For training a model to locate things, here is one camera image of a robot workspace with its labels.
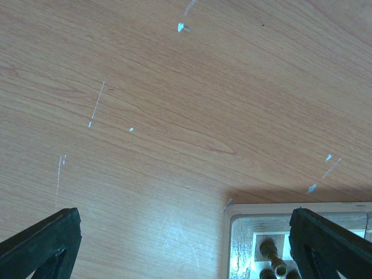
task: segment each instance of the brass fitting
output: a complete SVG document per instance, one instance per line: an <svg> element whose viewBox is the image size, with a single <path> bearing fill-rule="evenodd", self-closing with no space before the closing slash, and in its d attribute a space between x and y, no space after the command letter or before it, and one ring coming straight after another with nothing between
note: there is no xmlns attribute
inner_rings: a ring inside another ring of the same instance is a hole
<svg viewBox="0 0 372 279"><path fill-rule="evenodd" d="M271 269L264 269L260 273L260 279L277 279L277 277Z"/></svg>
<svg viewBox="0 0 372 279"><path fill-rule="evenodd" d="M278 249L272 239L267 239L261 243L260 252L263 257L271 261L271 268L274 270L276 276L283 277L287 274L288 266L278 257Z"/></svg>
<svg viewBox="0 0 372 279"><path fill-rule="evenodd" d="M291 270L285 279L301 279L300 275L298 274L297 270Z"/></svg>

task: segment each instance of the wooden table surface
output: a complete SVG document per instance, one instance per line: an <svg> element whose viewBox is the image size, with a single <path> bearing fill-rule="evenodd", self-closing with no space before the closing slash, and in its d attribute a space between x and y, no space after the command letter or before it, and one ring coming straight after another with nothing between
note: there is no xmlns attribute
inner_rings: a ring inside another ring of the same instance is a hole
<svg viewBox="0 0 372 279"><path fill-rule="evenodd" d="M72 278L217 278L230 198L372 200L371 2L188 4L0 4L0 241L77 207Z"/></svg>

